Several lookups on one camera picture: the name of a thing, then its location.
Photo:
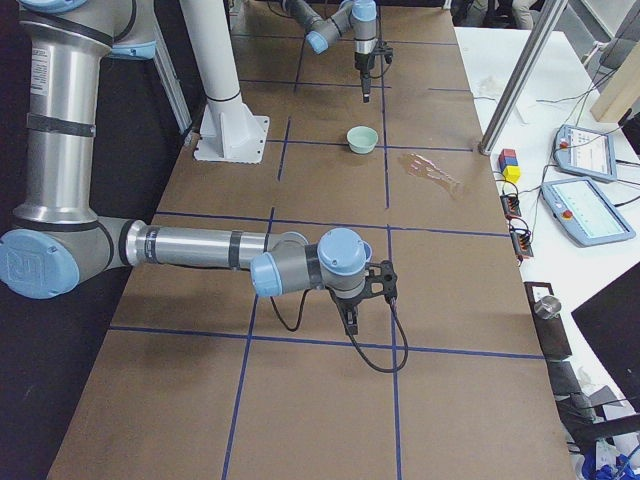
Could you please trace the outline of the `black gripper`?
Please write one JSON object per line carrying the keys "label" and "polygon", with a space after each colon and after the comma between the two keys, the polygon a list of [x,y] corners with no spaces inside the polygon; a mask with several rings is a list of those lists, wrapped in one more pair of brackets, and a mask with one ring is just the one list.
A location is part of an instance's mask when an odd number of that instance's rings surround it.
{"label": "black gripper", "polygon": [[370,102],[371,95],[371,71],[375,68],[375,54],[373,51],[368,53],[354,53],[355,68],[359,71],[361,77],[361,90],[363,103]]}
{"label": "black gripper", "polygon": [[329,290],[330,296],[336,305],[341,321],[344,324],[345,333],[358,334],[358,305],[369,296],[366,292],[360,292],[352,298],[342,298],[334,289]]}

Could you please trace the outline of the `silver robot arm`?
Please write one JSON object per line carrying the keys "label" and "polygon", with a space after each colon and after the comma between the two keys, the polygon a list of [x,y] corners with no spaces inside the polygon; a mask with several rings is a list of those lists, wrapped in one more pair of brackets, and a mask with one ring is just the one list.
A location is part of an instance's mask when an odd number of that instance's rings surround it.
{"label": "silver robot arm", "polygon": [[305,40],[316,54],[328,50],[350,30],[354,32],[354,63],[359,72],[363,102],[368,103],[378,46],[376,2],[342,1],[328,18],[322,18],[303,0],[281,1],[280,5],[304,29]]}
{"label": "silver robot arm", "polygon": [[[372,298],[370,247],[335,228],[317,244],[297,232],[280,235],[173,228],[100,217],[90,184],[100,62],[152,59],[154,1],[17,1],[32,42],[28,178],[15,228],[1,237],[1,281],[32,299],[73,290],[103,271],[142,263],[250,271],[260,297],[327,289],[346,334],[357,334],[357,306]],[[341,1],[323,19],[306,1],[281,1],[322,53],[350,29],[364,101],[377,44],[375,1]],[[270,119],[244,103],[223,1],[180,1],[206,107],[195,158],[258,164]]]}

